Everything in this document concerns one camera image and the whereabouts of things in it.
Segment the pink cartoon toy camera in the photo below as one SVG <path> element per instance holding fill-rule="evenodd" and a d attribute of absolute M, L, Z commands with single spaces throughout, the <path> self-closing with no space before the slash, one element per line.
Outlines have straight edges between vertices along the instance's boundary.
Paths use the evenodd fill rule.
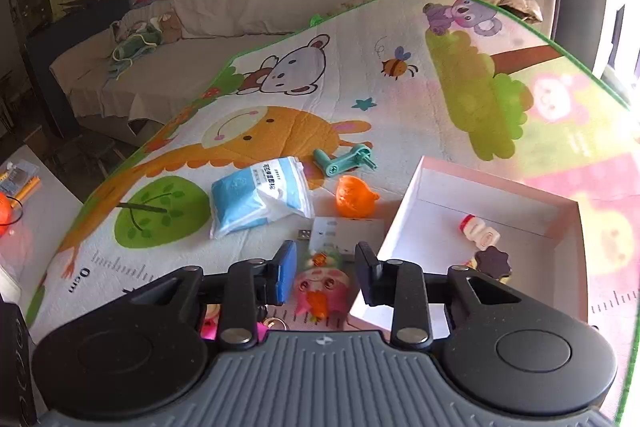
<path fill-rule="evenodd" d="M 294 315 L 309 313 L 316 321 L 345 314 L 350 278 L 338 251 L 316 251 L 303 257 L 293 284 Z"/>

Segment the small white red-cap bottle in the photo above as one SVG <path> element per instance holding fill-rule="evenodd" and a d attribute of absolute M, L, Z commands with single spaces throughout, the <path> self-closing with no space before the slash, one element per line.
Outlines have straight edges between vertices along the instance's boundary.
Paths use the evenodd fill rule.
<path fill-rule="evenodd" d="M 491 228 L 483 219 L 474 215 L 467 215 L 460 223 L 459 229 L 466 239 L 472 242 L 480 251 L 497 245 L 500 234 Z"/>

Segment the orange plastic fish toy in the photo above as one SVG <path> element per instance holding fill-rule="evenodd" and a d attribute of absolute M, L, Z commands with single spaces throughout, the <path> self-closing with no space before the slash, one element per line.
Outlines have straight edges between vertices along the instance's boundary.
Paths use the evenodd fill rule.
<path fill-rule="evenodd" d="M 335 202 L 341 217 L 367 219 L 375 212 L 380 195 L 356 176 L 341 176 L 337 182 Z"/>

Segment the yellow pudding toy brown lid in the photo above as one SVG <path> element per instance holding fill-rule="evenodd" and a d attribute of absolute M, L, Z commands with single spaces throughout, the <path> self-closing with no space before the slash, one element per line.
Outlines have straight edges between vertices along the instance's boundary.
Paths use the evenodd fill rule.
<path fill-rule="evenodd" d="M 504 251 L 490 246 L 484 251 L 477 251 L 468 262 L 471 269 L 484 273 L 488 277 L 505 284 L 512 275 L 510 258 Z"/>

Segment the pink plastic toy strainer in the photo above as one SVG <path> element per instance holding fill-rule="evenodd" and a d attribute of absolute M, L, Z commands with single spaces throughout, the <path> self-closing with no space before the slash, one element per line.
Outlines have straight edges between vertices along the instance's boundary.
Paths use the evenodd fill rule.
<path fill-rule="evenodd" d="M 216 337 L 217 323 L 213 317 L 206 317 L 201 328 L 201 337 L 213 340 Z"/>

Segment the blue white tissue pack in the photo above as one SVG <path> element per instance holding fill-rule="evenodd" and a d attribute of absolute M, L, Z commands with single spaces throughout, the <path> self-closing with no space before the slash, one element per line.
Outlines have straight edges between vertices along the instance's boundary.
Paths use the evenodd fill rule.
<path fill-rule="evenodd" d="M 210 205 L 211 239 L 288 216 L 314 217 L 304 166 L 293 156 L 261 161 L 215 181 L 210 188 Z"/>

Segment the teal plastic crank toy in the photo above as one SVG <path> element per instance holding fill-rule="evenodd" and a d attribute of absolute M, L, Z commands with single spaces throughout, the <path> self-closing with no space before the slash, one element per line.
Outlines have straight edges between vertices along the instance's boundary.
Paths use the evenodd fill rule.
<path fill-rule="evenodd" d="M 372 150 L 364 144 L 353 146 L 348 153 L 331 158 L 324 150 L 314 150 L 314 163 L 323 176 L 334 178 L 347 171 L 367 167 L 371 170 L 378 169 L 378 165 L 372 159 Z"/>

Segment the colourful cartoon play mat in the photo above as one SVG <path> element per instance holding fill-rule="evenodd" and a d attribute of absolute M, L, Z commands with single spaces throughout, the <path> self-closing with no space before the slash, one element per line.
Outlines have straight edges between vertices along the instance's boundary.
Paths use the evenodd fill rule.
<path fill-rule="evenodd" d="M 323 176 L 364 144 L 378 169 Z M 261 161 L 304 166 L 314 217 L 209 237 L 212 184 Z M 465 265 L 422 268 L 433 342 L 390 344 L 393 309 L 364 302 L 352 223 L 390 225 L 421 157 L 574 200 L 588 319 Z M 341 217 L 356 176 L 380 195 Z M 258 343 L 201 337 L 207 277 L 297 244 L 297 268 L 338 251 L 345 314 L 258 310 Z M 634 277 L 639 124 L 557 44 L 478 0 L 375 0 L 232 58 L 214 81 L 90 196 L 30 307 L 36 349 L 21 387 L 43 426 L 604 426 L 616 377 L 594 285 Z"/>

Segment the pink cardboard box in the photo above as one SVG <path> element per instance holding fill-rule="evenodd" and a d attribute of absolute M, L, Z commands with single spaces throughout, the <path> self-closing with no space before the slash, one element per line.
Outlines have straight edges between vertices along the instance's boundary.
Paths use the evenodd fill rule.
<path fill-rule="evenodd" d="M 399 259 L 427 273 L 465 265 L 477 251 L 460 230 L 482 220 L 509 257 L 511 287 L 575 319 L 588 319 L 582 221 L 576 202 L 452 162 L 417 160 L 390 225 L 352 223 L 345 243 L 367 242 L 381 260 Z"/>

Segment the beige covered sofa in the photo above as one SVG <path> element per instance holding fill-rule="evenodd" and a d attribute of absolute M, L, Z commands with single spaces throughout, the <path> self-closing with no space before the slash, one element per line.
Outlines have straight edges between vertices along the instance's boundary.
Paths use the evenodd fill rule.
<path fill-rule="evenodd" d="M 49 70 L 81 127 L 140 146 L 203 92 L 232 56 L 368 0 L 156 0 L 61 53 Z M 168 14 L 179 37 L 108 75 L 116 40 Z"/>

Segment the green clothes pile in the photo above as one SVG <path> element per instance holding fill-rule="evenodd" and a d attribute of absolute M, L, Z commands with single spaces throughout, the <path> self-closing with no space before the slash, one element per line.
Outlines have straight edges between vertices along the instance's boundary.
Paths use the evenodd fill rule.
<path fill-rule="evenodd" d="M 116 46 L 111 53 L 107 73 L 109 80 L 117 80 L 138 58 L 152 53 L 164 41 L 158 17 L 137 22 L 129 29 L 122 23 L 114 22 L 111 23 L 111 30 Z"/>

